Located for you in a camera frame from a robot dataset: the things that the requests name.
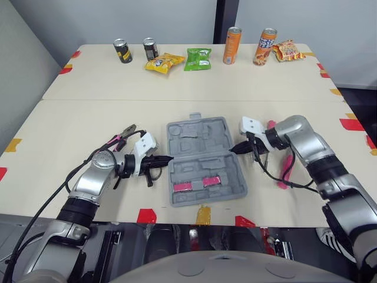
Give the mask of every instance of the black can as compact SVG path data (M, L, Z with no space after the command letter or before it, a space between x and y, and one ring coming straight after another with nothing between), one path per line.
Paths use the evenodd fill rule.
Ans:
M118 38L114 41L114 47L122 63L129 63L132 61L132 56L125 40Z
M158 57L156 41L153 38L148 37L144 39L143 46L144 46L145 54L147 55L148 61L151 61L155 59L155 57Z

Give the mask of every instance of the can lid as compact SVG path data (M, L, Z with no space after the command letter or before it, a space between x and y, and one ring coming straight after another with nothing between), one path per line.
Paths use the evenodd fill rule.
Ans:
M277 34L277 30L274 28L265 28L263 32L266 34Z
M155 44L155 40L151 37L147 37L146 39L143 40L144 45L153 45Z
M121 38L118 38L117 40L114 40L114 46L116 46L116 47L123 46L125 43L126 43L125 40L123 40Z
M228 29L228 32L234 33L234 34L240 34L242 32L242 29L238 27L230 27Z

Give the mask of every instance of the green snack bag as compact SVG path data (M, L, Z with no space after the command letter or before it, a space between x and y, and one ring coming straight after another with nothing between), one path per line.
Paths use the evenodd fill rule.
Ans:
M184 70L197 71L211 69L209 61L211 50L211 48L188 48L187 61Z

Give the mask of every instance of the soda can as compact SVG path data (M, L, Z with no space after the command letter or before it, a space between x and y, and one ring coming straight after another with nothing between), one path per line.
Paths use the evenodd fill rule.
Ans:
M253 63L258 66L265 65L268 56L270 55L272 45L277 37L277 30L273 28L265 28L260 36L259 44Z
M132 56L125 40L118 38L114 41L114 47L122 63L129 63L132 61Z
M155 57L158 57L156 41L153 38L148 37L144 39L143 46L144 46L145 54L147 55L148 61L151 61L155 59Z
M241 41L242 29L230 27L226 36L223 62L227 65L233 64L236 60L238 46Z

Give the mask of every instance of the gray plastic case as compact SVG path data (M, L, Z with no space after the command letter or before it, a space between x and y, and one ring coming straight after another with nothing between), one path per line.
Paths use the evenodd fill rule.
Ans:
M167 125L170 203L174 207L237 199L247 195L237 155L225 118L190 120ZM219 176L221 184L204 187L203 178ZM174 192L174 185L191 183L191 190Z

